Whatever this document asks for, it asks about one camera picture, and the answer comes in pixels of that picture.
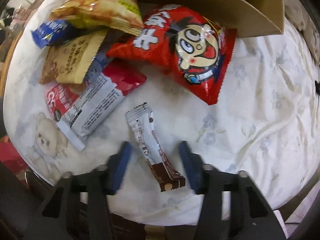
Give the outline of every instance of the red fabric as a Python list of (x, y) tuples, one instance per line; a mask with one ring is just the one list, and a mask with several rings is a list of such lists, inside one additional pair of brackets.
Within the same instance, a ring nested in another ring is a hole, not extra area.
[(0, 143), (0, 161), (14, 174), (28, 167), (11, 142)]

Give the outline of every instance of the snack bag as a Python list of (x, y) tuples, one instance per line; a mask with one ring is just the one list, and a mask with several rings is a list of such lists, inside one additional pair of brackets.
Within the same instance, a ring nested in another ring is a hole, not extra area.
[(35, 44), (43, 49), (45, 46), (61, 44), (78, 36), (79, 30), (65, 20), (46, 21), (31, 32)]
[(49, 18), (69, 20), (77, 28), (108, 26), (135, 36), (143, 28), (137, 0), (69, 0)]
[(175, 4), (155, 10), (144, 24), (140, 36), (120, 39), (107, 56), (157, 64), (207, 104), (217, 103), (236, 30)]
[(46, 101), (59, 129), (81, 151), (87, 136), (146, 79), (126, 62), (114, 59), (80, 96), (59, 84), (49, 90)]
[(156, 137), (153, 112), (148, 104), (137, 106), (125, 117), (161, 192), (184, 187), (186, 178), (172, 168)]
[(81, 84), (107, 30), (97, 31), (49, 48), (39, 83)]

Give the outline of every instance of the wooden furniture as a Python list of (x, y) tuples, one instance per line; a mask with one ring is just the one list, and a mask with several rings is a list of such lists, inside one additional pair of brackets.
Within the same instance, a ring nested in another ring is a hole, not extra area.
[(23, 31), (19, 32), (19, 34), (14, 38), (9, 52), (7, 54), (7, 57), (5, 59), (4, 64), (1, 66), (1, 77), (0, 77), (0, 97), (3, 98), (4, 96), (4, 88), (5, 88), (5, 82), (7, 81), (7, 75), (9, 71), (10, 62), (13, 56), (14, 49), (16, 48), (18, 41), (20, 40), (21, 36), (23, 34)]

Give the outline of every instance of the bed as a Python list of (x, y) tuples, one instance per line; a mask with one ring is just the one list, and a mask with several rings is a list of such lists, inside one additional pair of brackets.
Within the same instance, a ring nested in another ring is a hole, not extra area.
[[(41, 178), (53, 185), (65, 171), (89, 172), (115, 154), (122, 141), (131, 141), (133, 155), (122, 189), (108, 197), (111, 212), (151, 225), (196, 224), (202, 197), (194, 195), (188, 185), (161, 193), (135, 146), (124, 113), (143, 102), (153, 109), (158, 139), (183, 175), (177, 149), (181, 140), (187, 140), (204, 162), (221, 171), (247, 171), (273, 209), (293, 198), (313, 176), (320, 162), (315, 90), (319, 57), (310, 45), (313, 41), (306, 42), (307, 31), (302, 34), (288, 15), (284, 35), (236, 40), (216, 105), (208, 106), (150, 64), (134, 62), (148, 81), (95, 130), (86, 148), (79, 153), (68, 143), (67, 157), (41, 156), (35, 134), (39, 119), (50, 115), (44, 101), (46, 87), (38, 80), (47, 49), (36, 47), (30, 31), (64, 1), (45, 0), (29, 21), (13, 54), (4, 94), (8, 135)], [(225, 193), (224, 218), (228, 199)]]

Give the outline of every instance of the chocolate bar wrapper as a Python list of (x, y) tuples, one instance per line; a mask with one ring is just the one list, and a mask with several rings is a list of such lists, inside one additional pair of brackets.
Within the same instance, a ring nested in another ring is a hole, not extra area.
[(153, 112), (148, 104), (137, 106), (127, 112), (125, 117), (161, 192), (184, 187), (186, 179), (172, 168), (156, 137)]

